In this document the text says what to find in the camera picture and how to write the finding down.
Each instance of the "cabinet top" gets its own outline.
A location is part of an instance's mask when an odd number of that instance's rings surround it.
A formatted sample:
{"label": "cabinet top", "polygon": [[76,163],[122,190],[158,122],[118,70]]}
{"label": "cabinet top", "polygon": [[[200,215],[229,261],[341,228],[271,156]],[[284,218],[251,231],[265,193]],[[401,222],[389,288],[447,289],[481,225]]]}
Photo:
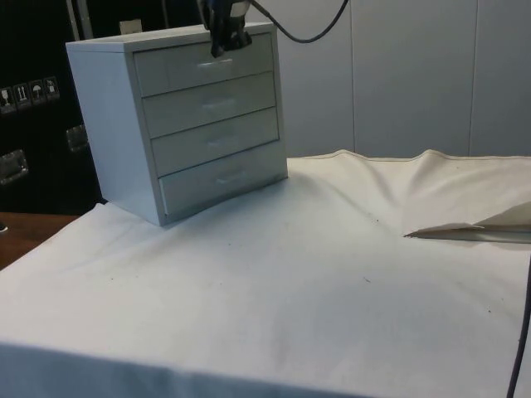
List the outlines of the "cabinet top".
{"label": "cabinet top", "polygon": [[[270,22],[248,22],[246,24],[246,30],[250,35],[271,32],[273,29],[273,24]],[[136,52],[184,46],[205,41],[210,41],[210,32],[203,25],[196,25],[193,27],[177,27],[162,31],[73,41],[66,43],[66,49],[69,52]]]}

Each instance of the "white drawer cabinet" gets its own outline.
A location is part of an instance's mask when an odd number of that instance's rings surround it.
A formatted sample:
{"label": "white drawer cabinet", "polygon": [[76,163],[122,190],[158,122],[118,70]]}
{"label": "white drawer cabinet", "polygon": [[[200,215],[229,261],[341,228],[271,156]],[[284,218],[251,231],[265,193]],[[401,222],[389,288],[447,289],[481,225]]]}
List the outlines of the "white drawer cabinet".
{"label": "white drawer cabinet", "polygon": [[105,199],[157,225],[287,177],[276,30],[210,55],[202,27],[68,43]]}

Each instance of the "white tablecloth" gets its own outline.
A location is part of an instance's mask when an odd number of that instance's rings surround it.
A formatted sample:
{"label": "white tablecloth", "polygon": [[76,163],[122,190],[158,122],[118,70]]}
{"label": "white tablecloth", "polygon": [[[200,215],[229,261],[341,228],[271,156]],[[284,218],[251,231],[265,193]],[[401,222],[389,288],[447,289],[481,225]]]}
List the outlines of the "white tablecloth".
{"label": "white tablecloth", "polygon": [[402,236],[525,209],[531,161],[289,166],[167,228],[97,206],[1,272],[0,396],[504,396],[531,246]]}

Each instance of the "drawer front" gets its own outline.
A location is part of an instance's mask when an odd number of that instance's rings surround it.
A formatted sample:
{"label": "drawer front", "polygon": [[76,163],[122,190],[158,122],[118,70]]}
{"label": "drawer front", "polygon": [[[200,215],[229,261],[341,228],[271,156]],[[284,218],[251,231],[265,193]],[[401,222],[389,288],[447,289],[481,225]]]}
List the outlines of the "drawer front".
{"label": "drawer front", "polygon": [[250,149],[161,178],[164,210],[167,215],[193,212],[285,177],[286,173],[282,142]]}
{"label": "drawer front", "polygon": [[275,106],[273,74],[242,77],[143,99],[151,138]]}
{"label": "drawer front", "polygon": [[213,58],[211,44],[201,43],[134,55],[142,96],[236,79],[273,70],[269,34],[253,37],[252,46]]}
{"label": "drawer front", "polygon": [[269,108],[152,141],[158,176],[279,139],[276,109]]}

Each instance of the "black wire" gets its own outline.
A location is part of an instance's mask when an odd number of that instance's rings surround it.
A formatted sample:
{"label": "black wire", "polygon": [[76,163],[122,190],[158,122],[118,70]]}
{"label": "black wire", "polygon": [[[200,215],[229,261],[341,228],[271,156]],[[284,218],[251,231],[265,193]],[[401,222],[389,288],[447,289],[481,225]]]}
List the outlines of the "black wire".
{"label": "black wire", "polygon": [[325,36],[328,32],[330,32],[332,30],[332,28],[335,26],[335,24],[338,23],[338,20],[341,18],[341,16],[343,15],[343,11],[345,11],[345,8],[347,7],[347,4],[348,4],[349,1],[350,0],[343,0],[343,5],[339,9],[339,11],[336,14],[336,16],[334,17],[333,21],[320,34],[318,34],[317,36],[311,37],[310,39],[299,39],[299,38],[293,36],[288,31],[286,31],[284,29],[284,27],[280,24],[280,22],[278,22],[276,19],[274,19],[273,16],[271,14],[269,14],[269,12],[265,8],[263,8],[256,0],[249,0],[249,2],[261,14],[263,14],[266,18],[268,18],[271,22],[273,22],[275,24],[275,26],[278,27],[279,30],[282,33],[284,33],[286,36],[289,37],[289,39],[291,39],[292,41],[295,41],[297,43],[301,43],[301,44],[313,43],[314,41],[317,41],[321,37]]}
{"label": "black wire", "polygon": [[513,374],[511,376],[511,382],[509,383],[509,390],[507,391],[507,398],[514,397],[514,391],[516,390],[516,383],[518,382],[518,376],[520,374],[520,367],[522,366],[522,359],[524,358],[525,342],[528,339],[530,318],[531,318],[531,261],[529,261],[528,287],[527,287],[527,291],[525,294],[524,320],[522,322],[522,331],[520,332],[520,341],[518,345],[518,351],[516,352],[516,358],[514,359]]}

